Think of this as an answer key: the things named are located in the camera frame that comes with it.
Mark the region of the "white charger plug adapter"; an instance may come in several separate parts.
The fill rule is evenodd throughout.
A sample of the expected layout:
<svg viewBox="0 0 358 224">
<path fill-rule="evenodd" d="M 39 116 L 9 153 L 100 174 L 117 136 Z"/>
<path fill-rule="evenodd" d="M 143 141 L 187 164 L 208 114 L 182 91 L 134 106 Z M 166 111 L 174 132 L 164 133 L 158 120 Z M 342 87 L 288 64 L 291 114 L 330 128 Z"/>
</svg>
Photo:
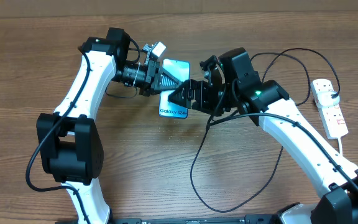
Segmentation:
<svg viewBox="0 0 358 224">
<path fill-rule="evenodd" d="M 315 102 L 318 108 L 327 108 L 338 104 L 340 102 L 340 96 L 333 91 L 323 91 L 317 93 Z"/>
</svg>

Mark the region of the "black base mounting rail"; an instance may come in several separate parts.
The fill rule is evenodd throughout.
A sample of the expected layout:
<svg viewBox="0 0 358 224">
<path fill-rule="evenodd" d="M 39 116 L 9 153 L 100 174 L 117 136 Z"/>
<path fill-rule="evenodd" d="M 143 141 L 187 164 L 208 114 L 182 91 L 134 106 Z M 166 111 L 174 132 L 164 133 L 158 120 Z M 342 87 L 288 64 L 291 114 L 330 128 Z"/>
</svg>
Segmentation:
<svg viewBox="0 0 358 224">
<path fill-rule="evenodd" d="M 142 220 L 140 218 L 110 219 L 108 224 L 281 224 L 275 214 L 245 215 L 237 218 L 168 218 Z"/>
</svg>

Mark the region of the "white power strip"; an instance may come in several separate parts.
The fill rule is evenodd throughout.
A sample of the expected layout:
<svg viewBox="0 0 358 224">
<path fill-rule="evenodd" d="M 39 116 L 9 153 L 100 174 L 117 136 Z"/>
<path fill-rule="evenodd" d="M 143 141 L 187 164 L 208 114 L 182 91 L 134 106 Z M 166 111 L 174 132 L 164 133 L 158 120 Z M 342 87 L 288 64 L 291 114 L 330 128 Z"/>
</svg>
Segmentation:
<svg viewBox="0 0 358 224">
<path fill-rule="evenodd" d="M 311 83 L 314 102 L 317 93 L 334 91 L 333 84 L 327 79 L 316 79 Z M 348 128 L 342 115 L 339 103 L 327 108 L 318 108 L 320 118 L 328 139 L 339 139 L 348 134 Z"/>
</svg>

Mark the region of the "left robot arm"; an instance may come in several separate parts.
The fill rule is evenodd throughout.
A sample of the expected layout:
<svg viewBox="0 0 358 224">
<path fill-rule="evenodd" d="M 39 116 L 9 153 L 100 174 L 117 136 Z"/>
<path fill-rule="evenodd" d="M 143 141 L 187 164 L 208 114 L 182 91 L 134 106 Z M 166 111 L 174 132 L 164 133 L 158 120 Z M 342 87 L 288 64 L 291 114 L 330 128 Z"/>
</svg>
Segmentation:
<svg viewBox="0 0 358 224">
<path fill-rule="evenodd" d="M 95 122 L 108 85 L 122 83 L 150 96 L 182 83 L 159 63 L 166 49 L 163 43 L 135 47 L 146 54 L 144 64 L 127 59 L 133 43 L 121 28 L 109 28 L 105 38 L 89 37 L 79 47 L 80 69 L 64 100 L 52 114 L 42 113 L 37 119 L 39 145 L 27 165 L 27 185 L 38 190 L 30 181 L 30 168 L 40 155 L 44 172 L 58 182 L 56 188 L 70 194 L 76 223 L 114 223 L 99 182 L 104 150 Z"/>
</svg>

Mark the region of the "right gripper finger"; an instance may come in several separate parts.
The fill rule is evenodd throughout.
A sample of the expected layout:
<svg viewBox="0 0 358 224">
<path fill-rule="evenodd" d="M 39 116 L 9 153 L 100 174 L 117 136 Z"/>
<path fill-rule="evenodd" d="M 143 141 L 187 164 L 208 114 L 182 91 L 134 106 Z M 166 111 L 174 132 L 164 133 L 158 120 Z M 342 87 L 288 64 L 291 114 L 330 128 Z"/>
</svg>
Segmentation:
<svg viewBox="0 0 358 224">
<path fill-rule="evenodd" d="M 191 109 L 192 108 L 192 100 L 194 99 L 194 94 L 190 95 L 181 94 L 181 93 L 171 93 L 168 96 L 168 100 L 171 103 L 174 103 L 178 106 L 182 106 L 184 108 Z"/>
<path fill-rule="evenodd" d="M 191 93 L 194 94 L 195 89 L 195 81 L 193 79 L 189 79 L 183 82 L 183 84 L 174 90 L 172 93 L 181 93 L 190 95 Z"/>
</svg>

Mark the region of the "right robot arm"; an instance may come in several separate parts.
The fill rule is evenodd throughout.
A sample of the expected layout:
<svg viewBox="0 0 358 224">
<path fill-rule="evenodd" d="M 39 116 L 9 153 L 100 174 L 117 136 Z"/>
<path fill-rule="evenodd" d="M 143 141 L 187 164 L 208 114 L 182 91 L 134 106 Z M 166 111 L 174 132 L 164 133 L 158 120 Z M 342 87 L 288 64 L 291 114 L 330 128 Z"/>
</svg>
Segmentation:
<svg viewBox="0 0 358 224">
<path fill-rule="evenodd" d="M 310 179 L 319 202 L 295 203 L 268 223 L 358 223 L 358 166 L 302 116 L 276 81 L 263 82 L 243 48 L 201 62 L 203 81 L 187 80 L 169 101 L 209 115 L 208 126 L 248 117 L 275 138 Z"/>
</svg>

